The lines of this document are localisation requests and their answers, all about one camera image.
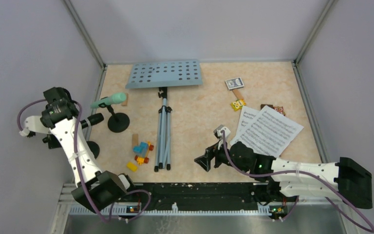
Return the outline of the mint microphone stand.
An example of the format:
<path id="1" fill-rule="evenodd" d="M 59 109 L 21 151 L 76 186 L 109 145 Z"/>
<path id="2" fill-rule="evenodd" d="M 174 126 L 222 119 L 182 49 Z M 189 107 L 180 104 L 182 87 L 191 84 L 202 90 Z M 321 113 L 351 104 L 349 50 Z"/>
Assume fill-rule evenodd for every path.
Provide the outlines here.
<path id="1" fill-rule="evenodd" d="M 116 113 L 112 107 L 105 106 L 108 112 L 111 114 L 111 117 L 108 120 L 108 129 L 114 133 L 120 133 L 125 131 L 130 125 L 130 118 L 125 113 Z"/>

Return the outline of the sheet music page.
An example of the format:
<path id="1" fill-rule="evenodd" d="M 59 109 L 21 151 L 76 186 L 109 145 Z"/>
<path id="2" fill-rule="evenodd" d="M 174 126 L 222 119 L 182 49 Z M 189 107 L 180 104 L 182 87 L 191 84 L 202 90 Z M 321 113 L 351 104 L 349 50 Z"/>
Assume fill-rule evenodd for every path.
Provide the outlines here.
<path id="1" fill-rule="evenodd" d="M 229 142 L 230 145 L 233 145 L 237 142 L 237 139 L 245 131 L 246 126 L 253 121 L 256 115 L 259 113 L 259 110 L 243 106 L 240 113 L 239 123 L 236 131 L 236 135 Z"/>
<path id="2" fill-rule="evenodd" d="M 246 126 L 237 142 L 257 154 L 279 157 L 302 130 L 302 125 L 266 106 Z"/>

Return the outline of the blue music stand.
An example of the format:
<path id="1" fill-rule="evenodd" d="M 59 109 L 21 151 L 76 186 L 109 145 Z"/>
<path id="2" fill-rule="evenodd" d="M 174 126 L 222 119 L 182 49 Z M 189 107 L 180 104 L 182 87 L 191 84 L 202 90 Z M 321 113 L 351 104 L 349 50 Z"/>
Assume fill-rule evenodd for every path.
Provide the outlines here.
<path id="1" fill-rule="evenodd" d="M 158 110 L 156 160 L 154 171 L 171 170 L 171 113 L 168 88 L 202 85 L 200 62 L 197 59 L 162 62 L 140 62 L 132 66 L 126 89 L 158 88 L 162 106 Z"/>

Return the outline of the black microphone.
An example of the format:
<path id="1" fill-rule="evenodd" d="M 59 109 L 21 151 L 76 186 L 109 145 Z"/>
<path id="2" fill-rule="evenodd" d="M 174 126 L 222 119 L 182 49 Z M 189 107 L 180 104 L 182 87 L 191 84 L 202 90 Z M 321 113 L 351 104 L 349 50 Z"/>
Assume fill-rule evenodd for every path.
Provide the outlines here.
<path id="1" fill-rule="evenodd" d="M 97 125 L 97 124 L 101 123 L 103 120 L 104 120 L 103 114 L 102 113 L 96 113 L 96 114 L 93 114 L 93 115 L 88 116 L 87 118 L 81 120 L 79 126 L 82 129 L 85 129 L 89 126 Z"/>

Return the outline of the mint green microphone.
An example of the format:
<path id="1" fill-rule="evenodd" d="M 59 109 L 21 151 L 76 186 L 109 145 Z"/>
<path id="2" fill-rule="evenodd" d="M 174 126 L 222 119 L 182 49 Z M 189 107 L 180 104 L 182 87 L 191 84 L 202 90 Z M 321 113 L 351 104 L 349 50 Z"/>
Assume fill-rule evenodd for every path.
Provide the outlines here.
<path id="1" fill-rule="evenodd" d="M 125 99 L 126 99 L 125 93 L 122 93 L 122 92 L 115 93 L 115 94 L 113 94 L 109 97 L 105 97 L 105 98 L 102 98 L 100 100 L 97 100 L 97 101 L 93 102 L 90 105 L 90 108 L 91 109 L 96 109 L 96 108 L 99 108 L 99 107 L 110 106 L 110 105 L 113 105 L 113 104 L 120 104 Z"/>

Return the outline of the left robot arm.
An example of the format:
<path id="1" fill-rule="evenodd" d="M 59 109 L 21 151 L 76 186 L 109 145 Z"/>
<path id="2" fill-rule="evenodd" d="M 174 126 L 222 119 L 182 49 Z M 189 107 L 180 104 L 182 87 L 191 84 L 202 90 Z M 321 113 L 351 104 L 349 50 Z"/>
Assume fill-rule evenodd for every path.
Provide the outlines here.
<path id="1" fill-rule="evenodd" d="M 75 177 L 76 188 L 71 192 L 74 200 L 93 213 L 99 213 L 119 198 L 135 199 L 137 189 L 126 174 L 116 175 L 103 171 L 85 140 L 82 132 L 81 106 L 62 87 L 44 91 L 47 103 L 40 116 L 30 116 L 20 121 L 19 134 L 32 137 L 36 133 L 53 135 L 60 143 Z"/>

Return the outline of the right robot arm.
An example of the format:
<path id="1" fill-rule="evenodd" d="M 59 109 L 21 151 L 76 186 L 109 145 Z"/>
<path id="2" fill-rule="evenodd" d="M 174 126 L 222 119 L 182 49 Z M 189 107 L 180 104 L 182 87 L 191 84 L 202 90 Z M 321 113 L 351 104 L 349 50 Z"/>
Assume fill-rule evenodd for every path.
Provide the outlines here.
<path id="1" fill-rule="evenodd" d="M 255 153 L 240 141 L 229 149 L 223 142 L 209 146 L 194 159 L 205 171 L 222 164 L 236 166 L 247 176 L 259 182 L 272 182 L 266 195 L 272 201 L 282 197 L 309 196 L 348 200 L 359 209 L 373 207 L 372 174 L 348 157 L 338 162 L 301 163 Z"/>

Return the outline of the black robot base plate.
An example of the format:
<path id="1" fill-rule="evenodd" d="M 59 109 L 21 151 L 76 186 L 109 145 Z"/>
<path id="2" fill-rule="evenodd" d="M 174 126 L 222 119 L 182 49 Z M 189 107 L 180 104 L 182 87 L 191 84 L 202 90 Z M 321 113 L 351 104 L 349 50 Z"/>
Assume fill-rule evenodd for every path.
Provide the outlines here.
<path id="1" fill-rule="evenodd" d="M 257 182 L 233 183 L 138 183 L 139 192 L 118 199 L 145 215 L 252 214 L 284 217 L 297 198 L 285 197 L 272 185 Z"/>

